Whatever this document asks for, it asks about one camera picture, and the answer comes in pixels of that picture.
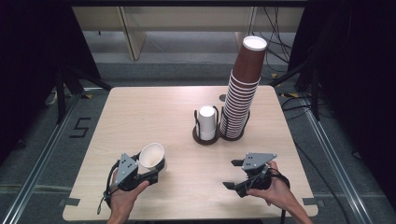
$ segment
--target stack of paper cups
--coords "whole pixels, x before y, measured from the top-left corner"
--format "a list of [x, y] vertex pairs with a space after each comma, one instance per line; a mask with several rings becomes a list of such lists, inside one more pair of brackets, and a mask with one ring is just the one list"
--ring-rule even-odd
[[247, 36], [243, 41], [230, 74], [221, 117], [220, 131], [226, 138], [237, 139], [244, 131], [260, 83], [266, 47], [265, 40], [257, 36]]

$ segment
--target wrist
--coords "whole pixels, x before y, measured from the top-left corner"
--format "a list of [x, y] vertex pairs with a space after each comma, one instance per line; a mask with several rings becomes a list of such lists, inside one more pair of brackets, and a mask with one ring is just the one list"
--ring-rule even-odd
[[126, 219], [128, 218], [123, 218], [122, 216], [116, 216], [114, 214], [111, 214], [110, 218], [107, 221], [107, 224], [124, 224], [126, 222]]
[[311, 218], [309, 218], [308, 214], [299, 203], [295, 203], [287, 211], [298, 224], [312, 223]]

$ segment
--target black metal stand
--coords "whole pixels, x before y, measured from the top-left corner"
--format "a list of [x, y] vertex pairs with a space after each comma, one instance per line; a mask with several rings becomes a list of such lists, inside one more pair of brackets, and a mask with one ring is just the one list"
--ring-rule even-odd
[[332, 39], [335, 38], [337, 31], [335, 30], [335, 24], [342, 19], [342, 16], [347, 9], [347, 0], [342, 0], [340, 5], [334, 11], [334, 13], [326, 20], [325, 25], [321, 29], [318, 39], [315, 42], [312, 51], [308, 55], [307, 59], [296, 66], [295, 68], [288, 71], [287, 74], [273, 81], [269, 85], [275, 87], [280, 83], [288, 80], [295, 75], [300, 74], [297, 82], [294, 86], [297, 91], [305, 91], [306, 88], [311, 85], [311, 109], [315, 118], [319, 120], [318, 115], [318, 62], [322, 60], [326, 52], [329, 50]]
[[113, 89], [112, 86], [108, 85], [107, 83], [103, 82], [98, 78], [91, 77], [90, 75], [84, 73], [83, 71], [75, 67], [65, 66], [57, 74], [57, 81], [56, 81], [56, 91], [58, 96], [57, 123], [61, 122], [61, 120], [64, 118], [64, 114], [66, 111], [66, 102], [64, 99], [64, 85], [66, 85], [66, 87], [70, 90], [72, 94], [81, 94], [84, 91], [84, 89], [79, 83], [80, 78], [84, 78], [90, 81], [91, 83], [95, 84], [96, 86], [103, 88], [106, 91], [111, 91], [111, 89]]

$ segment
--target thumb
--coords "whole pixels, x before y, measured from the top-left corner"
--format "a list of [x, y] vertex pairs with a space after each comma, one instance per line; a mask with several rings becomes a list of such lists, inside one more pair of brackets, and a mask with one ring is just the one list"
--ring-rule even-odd
[[263, 190], [260, 190], [260, 189], [249, 189], [249, 190], [247, 191], [247, 194], [248, 194], [248, 195], [251, 195], [251, 196], [256, 196], [256, 197], [262, 198], [262, 196], [263, 196], [265, 193], [264, 193]]
[[251, 196], [263, 198], [267, 202], [268, 206], [271, 205], [271, 203], [266, 199], [267, 193], [265, 192], [265, 190], [250, 189], [250, 190], [247, 191], [247, 194], [251, 195]]
[[136, 192], [136, 195], [139, 195], [141, 192], [143, 192], [143, 190], [145, 190], [146, 187], [149, 186], [149, 182], [147, 180], [143, 181], [142, 183], [140, 183], [135, 189], [134, 191]]

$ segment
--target human hand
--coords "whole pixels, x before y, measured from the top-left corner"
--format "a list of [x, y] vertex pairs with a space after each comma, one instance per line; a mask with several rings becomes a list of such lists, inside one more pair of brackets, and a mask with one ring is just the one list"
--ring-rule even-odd
[[[117, 171], [113, 174], [113, 183], [116, 179]], [[118, 189], [115, 187], [111, 190], [111, 215], [107, 221], [107, 224], [118, 224], [125, 223], [129, 215], [134, 208], [134, 202], [137, 199], [137, 196], [145, 190], [145, 188], [149, 185], [149, 182], [146, 180], [138, 185], [135, 189], [131, 191], [124, 191], [122, 189]]]
[[[271, 172], [274, 175], [278, 174], [278, 169], [275, 161], [269, 161], [268, 164], [273, 168]], [[297, 223], [312, 223], [309, 216], [298, 203], [293, 193], [290, 191], [286, 183], [277, 177], [271, 178], [271, 186], [266, 190], [250, 189], [247, 191], [248, 195], [263, 198], [268, 206], [271, 204], [276, 207], [288, 211]]]

